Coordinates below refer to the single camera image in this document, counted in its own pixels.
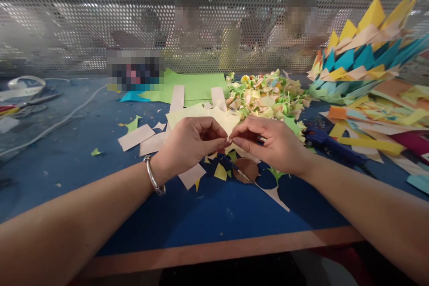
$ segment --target pink paper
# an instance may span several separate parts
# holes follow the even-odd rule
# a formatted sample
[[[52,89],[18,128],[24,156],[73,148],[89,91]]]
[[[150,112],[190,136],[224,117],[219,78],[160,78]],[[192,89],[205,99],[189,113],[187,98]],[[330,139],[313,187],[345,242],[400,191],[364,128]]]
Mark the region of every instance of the pink paper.
[[[118,138],[119,144],[122,146],[122,150],[125,152],[144,140],[150,138],[155,132],[151,129],[148,124],[138,127],[136,130],[128,133],[125,136]]]

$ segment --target hand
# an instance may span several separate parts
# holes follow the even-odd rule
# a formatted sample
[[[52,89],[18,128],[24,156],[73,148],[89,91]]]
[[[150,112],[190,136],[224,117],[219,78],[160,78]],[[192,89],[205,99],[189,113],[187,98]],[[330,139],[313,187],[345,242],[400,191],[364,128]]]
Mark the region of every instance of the hand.
[[[260,136],[267,139],[263,146],[257,144]],[[313,153],[282,121],[249,116],[234,128],[230,138],[240,148],[278,171],[300,177],[311,165]]]
[[[171,179],[195,166],[206,155],[225,152],[228,135],[213,117],[182,119],[171,132],[168,142],[154,157],[156,167]]]

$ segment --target green paper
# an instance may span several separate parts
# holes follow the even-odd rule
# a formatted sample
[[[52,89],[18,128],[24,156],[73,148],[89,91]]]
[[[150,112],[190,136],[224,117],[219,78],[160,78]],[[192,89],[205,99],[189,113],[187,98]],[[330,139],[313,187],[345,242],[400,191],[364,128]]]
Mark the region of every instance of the green paper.
[[[235,151],[231,151],[227,154],[231,158],[231,162],[235,163],[237,161],[237,153]]]
[[[135,119],[131,122],[126,124],[125,126],[128,127],[128,133],[131,133],[132,131],[136,130],[139,126],[139,118],[142,118],[141,116],[136,115]]]
[[[230,96],[225,77],[222,73],[185,75],[177,74],[167,68],[162,81],[163,84],[155,85],[155,90],[146,91],[139,94],[139,96],[151,101],[162,101],[170,104],[174,85],[185,85],[185,102],[195,100],[211,101],[212,87],[222,87],[225,97],[228,98]]]
[[[91,152],[92,156],[96,156],[96,155],[100,155],[101,152],[98,150],[98,148],[96,148],[94,151]]]
[[[280,179],[282,176],[286,174],[286,173],[277,171],[276,169],[273,169],[273,168],[268,168],[267,170],[270,171],[271,174],[276,178],[277,185],[278,185],[278,179]]]

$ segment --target left hand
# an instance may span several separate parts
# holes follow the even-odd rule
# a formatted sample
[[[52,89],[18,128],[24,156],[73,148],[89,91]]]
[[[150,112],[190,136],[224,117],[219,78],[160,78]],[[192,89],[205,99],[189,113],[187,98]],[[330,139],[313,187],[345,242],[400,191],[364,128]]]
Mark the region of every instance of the left hand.
[[[230,146],[227,133],[213,117],[182,119],[162,149],[154,156],[154,166],[171,179],[194,167],[206,155]]]

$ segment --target right hand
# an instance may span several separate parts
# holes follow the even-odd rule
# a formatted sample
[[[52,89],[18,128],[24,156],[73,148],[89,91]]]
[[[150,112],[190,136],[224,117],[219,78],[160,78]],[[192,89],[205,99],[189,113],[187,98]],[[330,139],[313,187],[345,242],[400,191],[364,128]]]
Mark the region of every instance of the right hand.
[[[259,136],[266,138],[263,146],[257,144]],[[230,138],[272,168],[298,177],[309,169],[314,155],[282,121],[249,116],[234,128]]]

